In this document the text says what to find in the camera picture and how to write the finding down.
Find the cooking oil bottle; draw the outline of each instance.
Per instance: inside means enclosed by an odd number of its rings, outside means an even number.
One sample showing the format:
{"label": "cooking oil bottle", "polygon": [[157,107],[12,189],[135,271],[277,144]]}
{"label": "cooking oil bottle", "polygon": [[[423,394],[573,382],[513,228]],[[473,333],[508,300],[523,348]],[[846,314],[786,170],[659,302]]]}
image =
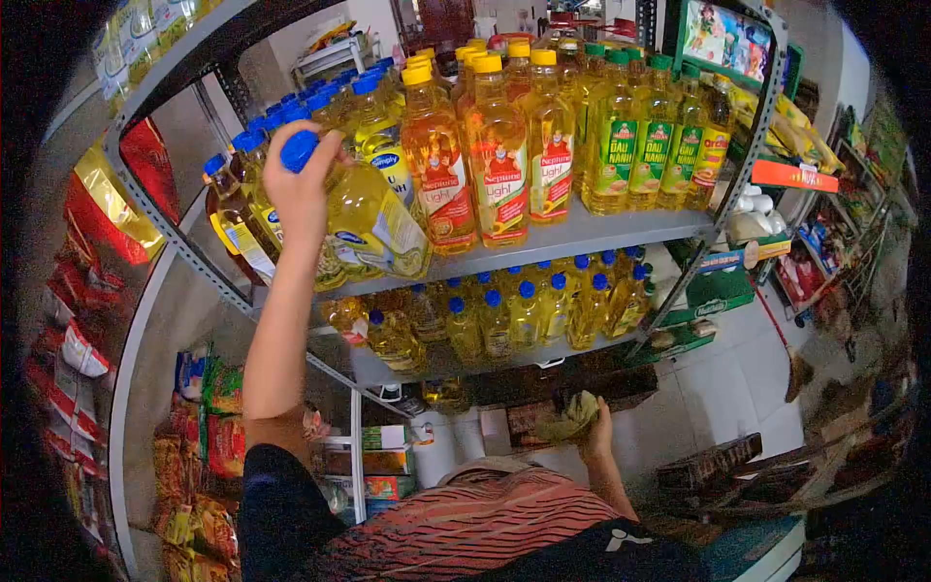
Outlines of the cooking oil bottle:
{"label": "cooking oil bottle", "polygon": [[540,342],[540,302],[530,281],[522,281],[518,296],[511,302],[511,347],[517,351],[533,349]]}
{"label": "cooking oil bottle", "polygon": [[485,307],[479,316],[485,355],[490,359],[507,358],[511,355],[510,311],[501,303],[501,293],[497,289],[487,291]]}
{"label": "cooking oil bottle", "polygon": [[507,43],[505,83],[509,102],[530,92],[530,43]]}
{"label": "cooking oil bottle", "polygon": [[352,88],[358,96],[357,155],[382,172],[404,208],[409,209],[413,181],[401,147],[400,119],[385,108],[376,94],[377,79],[363,77]]}
{"label": "cooking oil bottle", "polygon": [[633,277],[622,281],[611,294],[611,303],[608,306],[608,317],[604,324],[604,335],[608,339],[620,337],[627,333],[630,327],[640,322],[646,313],[646,302],[643,296],[643,280],[646,278],[646,269],[642,264],[634,266]]}
{"label": "cooking oil bottle", "polygon": [[684,207],[705,210],[718,181],[721,166],[727,156],[727,145],[734,129],[734,116],[727,92],[731,80],[723,74],[714,75],[714,90],[708,93],[708,121],[702,133],[701,147],[692,172],[692,183],[685,195]]}
{"label": "cooking oil bottle", "polygon": [[215,216],[221,229],[252,267],[270,285],[275,276],[277,248],[249,210],[249,202],[239,181],[226,169],[223,157],[217,154],[204,164],[210,177],[210,188],[217,195]]}
{"label": "cooking oil bottle", "polygon": [[481,362],[481,331],[475,312],[466,310],[466,300],[452,297],[449,301],[450,315],[446,317],[446,333],[452,349],[465,365]]}
{"label": "cooking oil bottle", "polygon": [[650,61],[653,83],[650,96],[640,104],[640,131],[634,155],[627,202],[630,210],[651,210],[656,204],[659,183],[666,168],[669,144],[676,128],[669,106],[669,67],[672,58],[654,55]]}
{"label": "cooking oil bottle", "polygon": [[697,67],[687,62],[682,64],[676,128],[672,132],[666,169],[656,197],[656,207],[659,209],[682,210],[685,206],[685,195],[692,180],[703,127],[706,125],[705,110],[698,96],[699,75]]}
{"label": "cooking oil bottle", "polygon": [[531,90],[521,105],[527,115],[533,171],[530,219],[536,225],[565,222],[573,183],[572,107],[560,97],[556,51],[531,51]]}
{"label": "cooking oil bottle", "polygon": [[413,189],[425,215],[427,235],[438,254],[466,252],[478,236],[455,111],[449,102],[435,98],[436,84],[428,67],[401,74],[407,108],[400,139],[413,170]]}
{"label": "cooking oil bottle", "polygon": [[527,196],[527,124],[507,102],[501,57],[473,59],[475,104],[466,112],[472,183],[481,239],[489,249],[523,244],[530,212]]}
{"label": "cooking oil bottle", "polygon": [[566,291],[566,276],[562,273],[553,275],[549,287],[541,298],[541,336],[543,345],[549,347],[557,343],[566,334],[566,322],[569,319],[569,293]]}
{"label": "cooking oil bottle", "polygon": [[[281,163],[295,173],[319,143],[299,131],[281,148]],[[396,277],[422,278],[430,265],[430,241],[381,172],[368,164],[334,164],[327,174],[330,234],[365,264]]]}
{"label": "cooking oil bottle", "polygon": [[589,212],[600,216],[627,209],[640,123],[639,105],[627,85],[624,50],[611,51],[607,75],[604,94],[596,98],[594,119],[588,124],[588,170],[582,185],[582,202]]}
{"label": "cooking oil bottle", "polygon": [[608,278],[598,273],[569,307],[566,335],[575,350],[588,350],[595,344],[608,313]]}
{"label": "cooking oil bottle", "polygon": [[369,312],[369,347],[395,372],[415,373],[426,367],[424,345],[414,339],[407,321],[379,309]]}

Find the store shelf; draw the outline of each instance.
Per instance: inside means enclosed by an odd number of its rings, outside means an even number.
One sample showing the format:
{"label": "store shelf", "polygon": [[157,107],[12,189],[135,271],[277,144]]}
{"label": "store shelf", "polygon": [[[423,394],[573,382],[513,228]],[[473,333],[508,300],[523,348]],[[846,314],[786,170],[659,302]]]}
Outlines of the store shelf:
{"label": "store shelf", "polygon": [[[594,216],[577,196],[572,196],[569,219],[565,223],[546,227],[531,226],[527,242],[512,249],[491,250],[479,243],[474,250],[461,255],[441,257],[434,254],[430,269],[422,281],[474,275],[482,271],[506,269],[581,253],[696,237],[712,227],[711,218],[705,212],[693,210],[650,210]],[[360,283],[347,283],[339,289],[321,293],[319,297],[332,299],[365,295],[411,284],[407,279],[379,277]]]}
{"label": "store shelf", "polygon": [[356,375],[356,384],[359,386],[381,386],[385,384],[398,384],[404,382],[417,382],[420,380],[436,380],[452,376],[469,376],[495,370],[505,370],[519,366],[527,366],[537,362],[548,362],[555,359],[578,356],[586,352],[603,349],[612,345],[620,345],[635,339],[636,333],[628,333],[612,341],[599,334],[598,339],[590,350],[577,351],[569,347],[565,339],[560,340],[551,347],[539,347],[533,351],[521,353],[509,359],[500,361],[483,360],[476,366],[465,366],[456,357],[452,346],[447,342],[435,342],[427,345],[426,359],[428,369],[416,374],[401,374],[392,371],[368,348],[354,348],[350,352],[353,372]]}

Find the green bottle cap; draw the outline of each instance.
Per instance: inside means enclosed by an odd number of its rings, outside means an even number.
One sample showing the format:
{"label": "green bottle cap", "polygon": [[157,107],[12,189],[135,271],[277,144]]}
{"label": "green bottle cap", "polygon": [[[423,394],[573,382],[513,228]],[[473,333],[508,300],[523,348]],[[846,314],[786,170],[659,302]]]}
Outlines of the green bottle cap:
{"label": "green bottle cap", "polygon": [[604,45],[599,45],[598,43],[585,43],[585,54],[603,57]]}

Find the grocery item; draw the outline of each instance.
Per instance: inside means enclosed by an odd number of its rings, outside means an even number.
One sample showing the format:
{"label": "grocery item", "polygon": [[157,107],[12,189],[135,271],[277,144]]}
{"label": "grocery item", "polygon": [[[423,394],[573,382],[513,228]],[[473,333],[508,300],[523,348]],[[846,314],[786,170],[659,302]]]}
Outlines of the grocery item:
{"label": "grocery item", "polygon": [[[374,139],[367,141],[366,147]],[[318,143],[315,133],[299,131],[282,147],[282,164],[289,171],[300,172]],[[354,251],[360,262],[396,277],[421,278],[426,274],[432,254],[430,242],[381,172],[366,164],[334,164],[326,187],[330,234]],[[338,248],[336,252],[344,260]]]}
{"label": "grocery item", "polygon": [[427,235],[439,254],[465,252],[478,237],[455,111],[435,99],[437,86],[426,67],[406,69],[402,76],[407,109],[400,139]]}
{"label": "grocery item", "polygon": [[530,217],[533,224],[562,223],[573,181],[572,106],[560,97],[556,51],[531,51],[531,90],[521,101],[527,116],[531,159]]}
{"label": "grocery item", "polygon": [[676,128],[668,90],[672,58],[654,55],[650,65],[652,83],[649,96],[640,103],[638,120],[641,127],[637,133],[637,153],[634,155],[627,195],[629,209],[635,211],[651,210],[655,206],[672,133]]}
{"label": "grocery item", "polygon": [[501,57],[473,59],[475,104],[465,113],[481,238],[498,249],[523,244],[530,219],[527,125],[508,103]]}
{"label": "grocery item", "polygon": [[707,116],[698,96],[697,67],[682,64],[681,100],[676,112],[676,128],[669,145],[666,169],[659,183],[656,207],[664,210],[682,210],[685,195],[692,180],[692,172],[702,145],[705,118]]}

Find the plastic bottle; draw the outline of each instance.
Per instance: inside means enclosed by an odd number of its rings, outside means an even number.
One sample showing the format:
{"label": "plastic bottle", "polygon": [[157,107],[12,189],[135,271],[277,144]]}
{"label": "plastic bottle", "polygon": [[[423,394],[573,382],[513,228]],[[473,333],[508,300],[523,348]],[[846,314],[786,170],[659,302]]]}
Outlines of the plastic bottle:
{"label": "plastic bottle", "polygon": [[714,75],[714,90],[708,93],[708,121],[702,132],[702,144],[698,148],[692,183],[685,196],[684,207],[690,210],[705,210],[718,181],[721,166],[727,156],[727,146],[734,129],[734,116],[727,91],[731,80],[722,74]]}
{"label": "plastic bottle", "polygon": [[594,121],[588,124],[588,170],[582,184],[582,202],[589,212],[601,216],[627,209],[639,124],[639,105],[627,85],[625,51],[611,51],[607,75],[604,95],[589,105]]}
{"label": "plastic bottle", "polygon": [[637,133],[637,154],[630,172],[627,203],[630,210],[651,210],[666,168],[669,145],[676,128],[669,106],[669,67],[672,58],[654,55],[650,61],[653,83],[650,96],[641,103],[640,131]]}
{"label": "plastic bottle", "polygon": [[369,312],[369,347],[388,368],[415,373],[426,367],[424,345],[414,339],[411,326],[379,309]]}
{"label": "plastic bottle", "polygon": [[604,327],[608,313],[608,278],[598,273],[569,307],[566,335],[575,350],[589,350]]}
{"label": "plastic bottle", "polygon": [[501,57],[473,59],[475,105],[466,112],[481,239],[489,249],[523,244],[530,224],[527,124],[507,102]]}
{"label": "plastic bottle", "polygon": [[[297,132],[281,149],[282,165],[295,173],[301,171],[318,143],[315,133]],[[395,277],[426,275],[430,242],[381,172],[367,164],[333,164],[326,188],[330,234],[351,248],[362,263]]]}
{"label": "plastic bottle", "polygon": [[549,280],[549,287],[541,296],[541,335],[543,345],[551,346],[566,334],[569,319],[569,293],[566,291],[566,276],[557,273]]}
{"label": "plastic bottle", "polygon": [[702,132],[707,116],[698,96],[698,68],[684,62],[681,76],[681,99],[676,112],[676,129],[672,132],[669,156],[663,179],[659,183],[656,207],[663,210],[682,210],[685,195],[692,181],[692,173],[702,144]]}
{"label": "plastic bottle", "polygon": [[277,249],[253,219],[239,181],[226,169],[219,154],[204,164],[204,171],[210,178],[210,188],[217,195],[215,216],[220,228],[262,281],[271,284],[275,276],[271,256],[277,254]]}
{"label": "plastic bottle", "polygon": [[511,355],[510,311],[501,303],[501,293],[497,289],[487,291],[485,308],[479,316],[485,354],[490,359],[507,358]]}
{"label": "plastic bottle", "polygon": [[481,332],[476,315],[466,310],[466,300],[452,297],[449,301],[450,315],[446,317],[446,333],[450,344],[465,365],[476,365],[481,361]]}
{"label": "plastic bottle", "polygon": [[535,225],[565,222],[573,183],[573,108],[560,97],[556,51],[531,51],[531,91],[521,105],[527,115],[531,159],[530,218]]}
{"label": "plastic bottle", "polygon": [[427,235],[439,254],[466,252],[479,238],[455,111],[435,98],[436,84],[426,67],[405,69],[401,75],[407,109],[400,140]]}
{"label": "plastic bottle", "polygon": [[411,319],[414,335],[421,342],[438,342],[446,339],[446,322],[439,305],[426,292],[424,283],[411,285],[407,315]]}
{"label": "plastic bottle", "polygon": [[530,44],[507,44],[507,66],[505,67],[507,100],[517,102],[530,92]]}
{"label": "plastic bottle", "polygon": [[640,322],[646,313],[643,300],[643,280],[646,269],[642,264],[634,266],[633,277],[619,284],[611,294],[608,318],[604,325],[604,335],[609,339],[627,333],[631,326]]}

